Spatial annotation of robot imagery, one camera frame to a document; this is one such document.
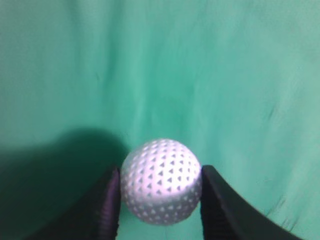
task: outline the green fabric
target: green fabric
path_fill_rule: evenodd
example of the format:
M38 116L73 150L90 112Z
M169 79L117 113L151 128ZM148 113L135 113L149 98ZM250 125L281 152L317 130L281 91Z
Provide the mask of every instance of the green fabric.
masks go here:
M104 133L129 150L181 141L263 214L317 239L319 11L313 0L0 0L1 239L88 189L113 161L94 145L110 143ZM118 239L132 238L200 240L199 211L169 227L122 214Z

